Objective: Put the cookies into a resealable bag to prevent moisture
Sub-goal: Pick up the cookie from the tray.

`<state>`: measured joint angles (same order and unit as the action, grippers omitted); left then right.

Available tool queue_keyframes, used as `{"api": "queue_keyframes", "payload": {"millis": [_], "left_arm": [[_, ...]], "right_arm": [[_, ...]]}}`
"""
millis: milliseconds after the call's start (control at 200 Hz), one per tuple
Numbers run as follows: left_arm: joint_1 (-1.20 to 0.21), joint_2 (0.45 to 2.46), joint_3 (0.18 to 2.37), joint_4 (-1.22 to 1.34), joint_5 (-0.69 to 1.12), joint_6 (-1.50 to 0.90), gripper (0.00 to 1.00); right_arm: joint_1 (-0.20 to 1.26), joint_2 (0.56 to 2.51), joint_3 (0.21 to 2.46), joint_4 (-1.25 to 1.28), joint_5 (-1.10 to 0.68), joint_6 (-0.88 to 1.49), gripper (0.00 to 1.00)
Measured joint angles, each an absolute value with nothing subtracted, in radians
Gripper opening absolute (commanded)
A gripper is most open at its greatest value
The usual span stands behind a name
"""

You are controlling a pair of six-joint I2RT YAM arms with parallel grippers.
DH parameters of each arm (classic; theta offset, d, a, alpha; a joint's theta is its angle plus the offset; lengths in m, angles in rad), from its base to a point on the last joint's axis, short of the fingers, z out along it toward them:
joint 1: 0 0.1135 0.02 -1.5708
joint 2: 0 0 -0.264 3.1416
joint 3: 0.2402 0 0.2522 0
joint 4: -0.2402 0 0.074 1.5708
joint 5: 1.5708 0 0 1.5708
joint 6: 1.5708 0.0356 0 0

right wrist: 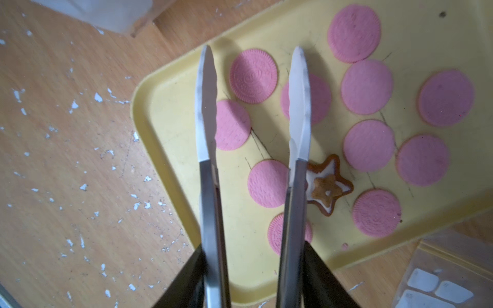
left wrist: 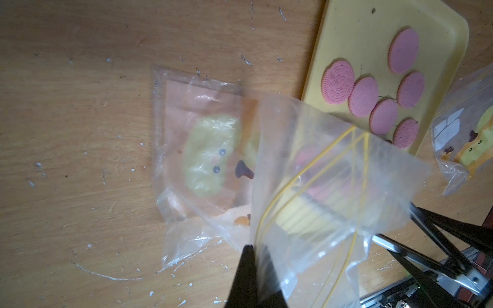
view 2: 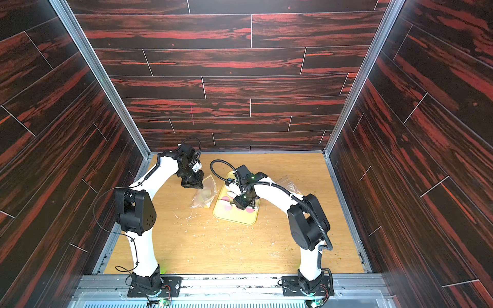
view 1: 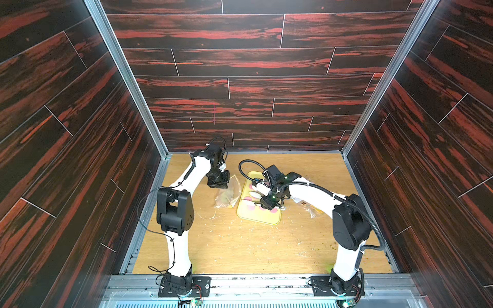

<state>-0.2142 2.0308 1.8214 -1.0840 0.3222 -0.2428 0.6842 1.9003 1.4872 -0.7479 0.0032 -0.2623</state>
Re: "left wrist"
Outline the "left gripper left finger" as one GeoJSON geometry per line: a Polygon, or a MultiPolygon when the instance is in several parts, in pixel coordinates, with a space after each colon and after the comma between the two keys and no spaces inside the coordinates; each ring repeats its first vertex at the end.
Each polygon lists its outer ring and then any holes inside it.
{"type": "Polygon", "coordinates": [[[225,307],[252,308],[258,304],[257,267],[252,245],[243,248],[225,307]]]}

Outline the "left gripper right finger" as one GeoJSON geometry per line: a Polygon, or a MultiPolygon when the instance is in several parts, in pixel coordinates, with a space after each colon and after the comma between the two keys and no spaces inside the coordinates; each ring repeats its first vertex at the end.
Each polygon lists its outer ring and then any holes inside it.
{"type": "Polygon", "coordinates": [[[258,307],[287,307],[281,284],[273,265],[258,279],[258,307]]]}

